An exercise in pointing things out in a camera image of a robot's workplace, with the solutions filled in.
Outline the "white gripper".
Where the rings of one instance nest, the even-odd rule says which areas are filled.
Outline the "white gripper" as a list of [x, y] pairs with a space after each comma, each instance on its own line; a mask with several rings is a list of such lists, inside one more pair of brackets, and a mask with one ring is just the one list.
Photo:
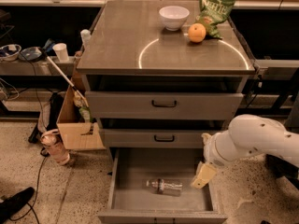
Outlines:
[[205, 162], [199, 162], [191, 186], [195, 189], [203, 188], [217, 173], [215, 167], [224, 167], [230, 160], [229, 148], [232, 146], [232, 139], [227, 132], [202, 133], [204, 144]]

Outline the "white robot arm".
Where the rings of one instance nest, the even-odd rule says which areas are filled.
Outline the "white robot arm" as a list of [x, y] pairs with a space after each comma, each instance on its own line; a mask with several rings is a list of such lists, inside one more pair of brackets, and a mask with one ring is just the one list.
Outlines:
[[254, 115], [233, 118], [226, 131], [202, 133], [204, 161], [191, 186], [203, 188], [220, 168], [234, 161], [266, 154], [277, 177], [285, 176], [298, 188], [299, 134], [278, 121]]

